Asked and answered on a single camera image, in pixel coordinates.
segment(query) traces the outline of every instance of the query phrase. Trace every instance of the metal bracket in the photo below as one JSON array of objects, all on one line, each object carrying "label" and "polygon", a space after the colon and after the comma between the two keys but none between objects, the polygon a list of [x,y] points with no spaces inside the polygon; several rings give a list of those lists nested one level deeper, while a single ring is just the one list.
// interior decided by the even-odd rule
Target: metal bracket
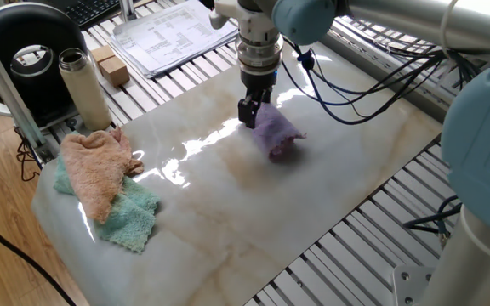
[{"label": "metal bracket", "polygon": [[10,113],[13,116],[14,122],[20,128],[20,131],[25,138],[30,142],[35,151],[46,145],[47,141],[41,133],[39,126],[33,120],[30,111],[27,109],[26,104],[18,94],[16,87],[11,81],[7,71],[3,67],[0,60],[0,96],[5,102],[5,105],[9,108]]},{"label": "metal bracket", "polygon": [[120,18],[124,22],[137,19],[135,14],[134,0],[120,0]]},{"label": "metal bracket", "polygon": [[429,285],[434,268],[398,266],[392,272],[396,306],[419,306],[423,292]]}]

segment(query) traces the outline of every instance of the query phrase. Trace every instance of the green towel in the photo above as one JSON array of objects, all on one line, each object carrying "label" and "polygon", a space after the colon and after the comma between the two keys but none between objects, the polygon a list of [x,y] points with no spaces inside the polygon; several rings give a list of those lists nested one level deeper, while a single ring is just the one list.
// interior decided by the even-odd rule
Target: green towel
[{"label": "green towel", "polygon": [[[58,156],[54,188],[75,195],[61,156]],[[111,214],[105,224],[94,221],[94,230],[101,239],[141,254],[152,232],[154,211],[160,198],[126,176],[122,189],[123,193],[112,201]]]}]

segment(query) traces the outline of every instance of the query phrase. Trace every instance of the paper document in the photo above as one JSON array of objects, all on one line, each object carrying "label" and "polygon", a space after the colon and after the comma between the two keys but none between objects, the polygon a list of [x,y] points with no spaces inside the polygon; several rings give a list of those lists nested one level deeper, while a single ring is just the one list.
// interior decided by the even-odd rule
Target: paper document
[{"label": "paper document", "polygon": [[209,10],[199,1],[190,0],[118,25],[112,41],[146,76],[152,77],[217,48],[236,35],[237,28],[231,23],[213,29]]}]

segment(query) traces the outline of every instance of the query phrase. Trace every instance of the purple cloth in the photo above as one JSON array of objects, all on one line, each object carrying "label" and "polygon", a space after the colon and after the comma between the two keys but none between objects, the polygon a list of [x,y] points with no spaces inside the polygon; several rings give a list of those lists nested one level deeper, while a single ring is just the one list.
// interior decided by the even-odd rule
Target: purple cloth
[{"label": "purple cloth", "polygon": [[292,149],[295,139],[304,139],[305,135],[300,133],[275,106],[262,103],[256,113],[253,138],[270,160],[276,162]]}]

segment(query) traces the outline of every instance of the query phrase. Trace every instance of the keyboard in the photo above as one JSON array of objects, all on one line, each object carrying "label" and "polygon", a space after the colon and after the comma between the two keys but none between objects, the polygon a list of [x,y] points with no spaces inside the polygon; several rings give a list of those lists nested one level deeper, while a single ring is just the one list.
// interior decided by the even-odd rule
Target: keyboard
[{"label": "keyboard", "polygon": [[119,9],[118,0],[78,0],[63,11],[84,29]]}]

